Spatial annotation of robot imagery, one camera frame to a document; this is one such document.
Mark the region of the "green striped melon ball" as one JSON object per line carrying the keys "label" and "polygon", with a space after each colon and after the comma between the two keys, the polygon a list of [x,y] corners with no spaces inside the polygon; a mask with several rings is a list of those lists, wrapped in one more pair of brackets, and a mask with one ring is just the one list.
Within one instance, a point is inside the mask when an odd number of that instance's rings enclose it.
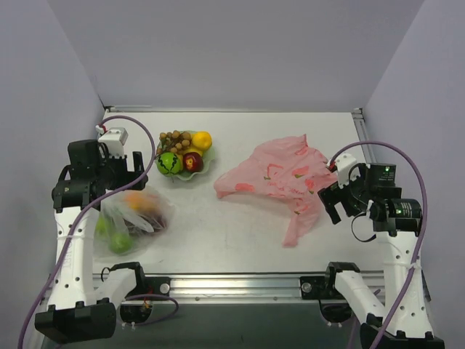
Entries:
{"label": "green striped melon ball", "polygon": [[177,175],[183,170],[183,160],[176,153],[162,153],[155,160],[158,171],[164,176]]}

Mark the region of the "brown longan bunch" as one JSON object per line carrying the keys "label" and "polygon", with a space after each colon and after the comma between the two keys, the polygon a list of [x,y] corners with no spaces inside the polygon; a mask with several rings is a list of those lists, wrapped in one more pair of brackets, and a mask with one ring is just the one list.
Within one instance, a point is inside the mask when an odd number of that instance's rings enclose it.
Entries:
{"label": "brown longan bunch", "polygon": [[177,153],[183,154],[191,146],[193,134],[188,131],[162,132],[159,134],[159,144],[157,154]]}

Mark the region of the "pink plastic bag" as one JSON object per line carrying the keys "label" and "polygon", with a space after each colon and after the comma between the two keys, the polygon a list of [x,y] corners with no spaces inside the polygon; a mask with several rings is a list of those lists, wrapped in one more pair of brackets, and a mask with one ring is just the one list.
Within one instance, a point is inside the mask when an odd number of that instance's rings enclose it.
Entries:
{"label": "pink plastic bag", "polygon": [[334,184],[328,159],[308,145],[307,136],[290,136],[258,145],[252,154],[214,183],[218,198],[251,193],[287,203],[291,221],[283,239],[296,246],[318,221],[322,203],[318,191]]}

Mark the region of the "red fake apple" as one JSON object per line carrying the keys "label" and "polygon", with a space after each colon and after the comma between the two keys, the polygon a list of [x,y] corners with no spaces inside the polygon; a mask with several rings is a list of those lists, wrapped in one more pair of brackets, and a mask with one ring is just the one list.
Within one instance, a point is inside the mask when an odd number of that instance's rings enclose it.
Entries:
{"label": "red fake apple", "polygon": [[200,172],[203,169],[203,158],[197,153],[183,155],[184,169],[189,173]]}

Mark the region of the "yellow fake lemon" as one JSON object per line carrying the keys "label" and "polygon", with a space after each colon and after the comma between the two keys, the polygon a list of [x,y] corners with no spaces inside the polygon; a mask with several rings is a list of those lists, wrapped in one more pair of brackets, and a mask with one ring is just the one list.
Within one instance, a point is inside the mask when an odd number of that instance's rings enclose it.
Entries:
{"label": "yellow fake lemon", "polygon": [[192,145],[201,151],[207,151],[212,146],[212,137],[205,131],[196,132],[192,136]]}

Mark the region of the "yellow fake pear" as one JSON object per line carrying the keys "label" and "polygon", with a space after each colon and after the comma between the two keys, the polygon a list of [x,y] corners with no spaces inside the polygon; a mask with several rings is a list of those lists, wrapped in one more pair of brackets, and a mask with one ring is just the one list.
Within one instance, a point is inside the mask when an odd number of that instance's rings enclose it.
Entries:
{"label": "yellow fake pear", "polygon": [[186,155],[188,153],[197,153],[200,157],[203,156],[203,151],[201,149],[198,149],[198,148],[193,147],[193,146],[191,146],[191,147],[189,147],[189,148],[187,148],[187,149],[185,149],[183,151],[184,155]]}

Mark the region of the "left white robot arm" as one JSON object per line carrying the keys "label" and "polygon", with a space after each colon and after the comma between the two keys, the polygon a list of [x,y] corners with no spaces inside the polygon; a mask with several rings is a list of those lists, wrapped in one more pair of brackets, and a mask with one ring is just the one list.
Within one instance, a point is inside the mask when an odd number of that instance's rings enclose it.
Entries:
{"label": "left white robot arm", "polygon": [[35,329],[60,344],[106,339],[116,330],[117,310],[126,296],[141,298],[147,281],[138,262],[110,268],[106,281],[93,284],[94,233],[101,202],[147,182],[142,154],[135,151],[127,168],[122,145],[79,140],[68,145],[69,165],[52,191],[57,223],[57,262],[45,289],[52,292],[47,310],[37,313]]}

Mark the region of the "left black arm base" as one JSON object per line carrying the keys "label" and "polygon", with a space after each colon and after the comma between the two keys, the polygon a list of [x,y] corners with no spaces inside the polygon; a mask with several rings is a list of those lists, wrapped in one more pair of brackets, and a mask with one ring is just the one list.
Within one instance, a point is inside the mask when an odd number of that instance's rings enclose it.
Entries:
{"label": "left black arm base", "polygon": [[[148,277],[144,286],[137,286],[130,291],[130,300],[141,300],[141,305],[121,305],[118,310],[121,324],[148,326],[168,320],[175,316],[179,310],[179,303],[170,297],[171,278],[168,276]],[[166,301],[173,305],[171,312],[164,315],[155,314],[155,304]]]}

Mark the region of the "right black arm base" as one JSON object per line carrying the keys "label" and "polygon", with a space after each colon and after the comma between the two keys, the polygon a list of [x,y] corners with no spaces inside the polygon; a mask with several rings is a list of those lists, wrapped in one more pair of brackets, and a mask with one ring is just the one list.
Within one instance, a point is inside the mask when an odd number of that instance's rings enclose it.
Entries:
{"label": "right black arm base", "polygon": [[352,309],[347,301],[327,285],[325,276],[301,276],[299,285],[301,298],[317,303],[327,325],[342,327],[343,323],[352,318]]}

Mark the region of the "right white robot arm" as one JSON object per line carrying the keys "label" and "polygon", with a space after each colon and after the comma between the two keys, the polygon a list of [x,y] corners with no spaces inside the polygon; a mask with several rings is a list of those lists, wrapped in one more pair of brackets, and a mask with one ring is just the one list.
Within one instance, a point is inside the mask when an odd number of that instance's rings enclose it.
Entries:
{"label": "right white robot arm", "polygon": [[423,212],[415,199],[402,198],[392,164],[337,160],[328,166],[337,181],[319,191],[333,224],[341,218],[336,204],[354,219],[367,217],[381,248],[384,300],[380,301],[353,262],[330,262],[322,280],[330,297],[340,295],[360,323],[363,348],[444,348],[426,311],[421,269]]}

